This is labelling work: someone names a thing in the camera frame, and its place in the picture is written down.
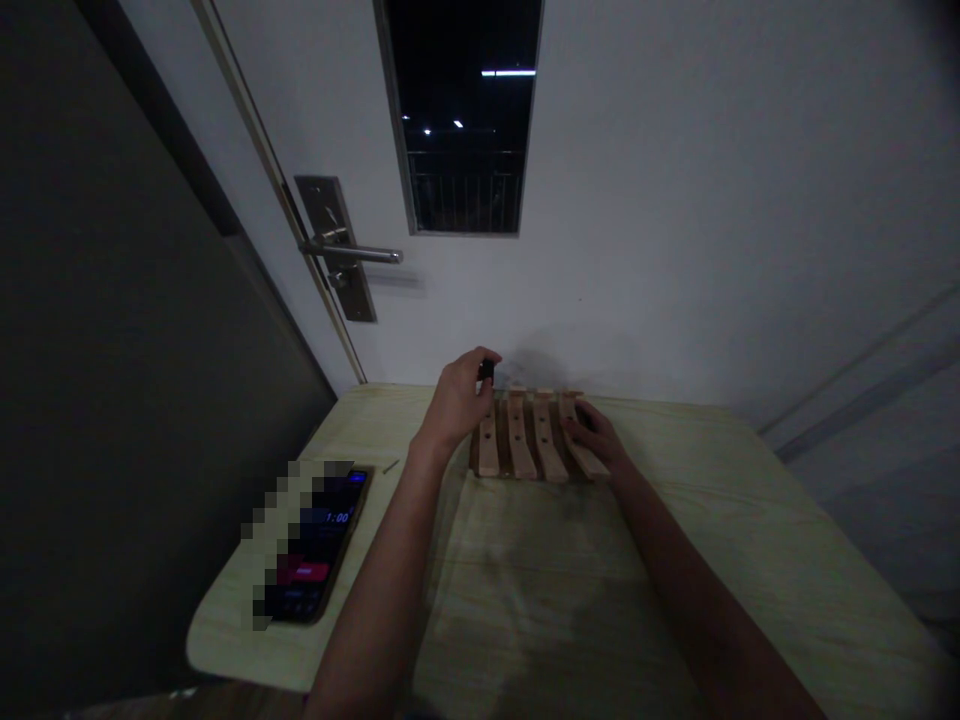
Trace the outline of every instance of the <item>pixelated area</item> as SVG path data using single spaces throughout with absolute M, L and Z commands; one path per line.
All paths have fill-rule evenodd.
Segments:
M 277 478 L 275 490 L 264 493 L 249 522 L 241 524 L 238 556 L 243 576 L 249 582 L 241 592 L 241 630 L 265 630 L 271 617 L 266 615 L 266 587 L 277 582 L 284 567 L 290 540 L 300 537 L 303 508 L 311 507 L 314 492 L 330 489 L 328 479 L 343 482 L 352 460 L 294 460 L 287 463 L 287 474 Z

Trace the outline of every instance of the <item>phone screen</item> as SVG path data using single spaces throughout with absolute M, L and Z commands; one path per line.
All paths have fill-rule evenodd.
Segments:
M 324 490 L 300 510 L 300 536 L 277 558 L 276 584 L 264 588 L 268 618 L 309 624 L 323 614 L 369 479 L 367 471 L 356 469 L 343 478 L 325 478 Z

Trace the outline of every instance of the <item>door lock plate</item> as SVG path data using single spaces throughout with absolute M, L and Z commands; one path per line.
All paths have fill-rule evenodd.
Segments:
M 314 237 L 311 242 L 356 247 L 350 216 L 347 215 L 347 206 L 340 190 L 340 180 L 336 177 L 297 175 L 294 181 L 313 226 Z M 337 293 L 345 319 L 353 322 L 376 322 L 377 315 L 370 299 L 363 263 L 333 254 L 324 255 L 323 262 L 327 266 L 324 274 L 328 278 L 337 278 L 336 282 L 331 282 L 330 285 Z

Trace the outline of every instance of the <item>door handle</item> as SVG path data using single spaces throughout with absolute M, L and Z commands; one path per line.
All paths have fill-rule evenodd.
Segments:
M 340 237 L 349 237 L 346 228 L 337 228 L 325 233 L 318 233 L 313 240 L 300 246 L 300 252 L 314 257 L 336 257 L 350 260 L 366 260 L 367 262 L 383 262 L 390 265 L 399 265 L 403 262 L 403 251 L 386 250 L 384 248 L 368 248 L 341 243 Z
M 361 261 L 399 265 L 403 262 L 403 253 L 357 245 L 337 178 L 298 175 L 294 179 L 314 233 L 300 246 L 300 252 L 307 257 L 323 258 L 327 282 L 336 292 L 347 320 L 376 322 Z

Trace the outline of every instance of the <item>forearm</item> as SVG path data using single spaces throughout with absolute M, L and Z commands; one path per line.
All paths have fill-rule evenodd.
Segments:
M 414 440 L 337 619 L 304 718 L 389 717 L 413 658 L 437 497 L 449 453 Z
M 611 479 L 670 630 L 720 716 L 823 717 L 813 698 L 632 465 Z

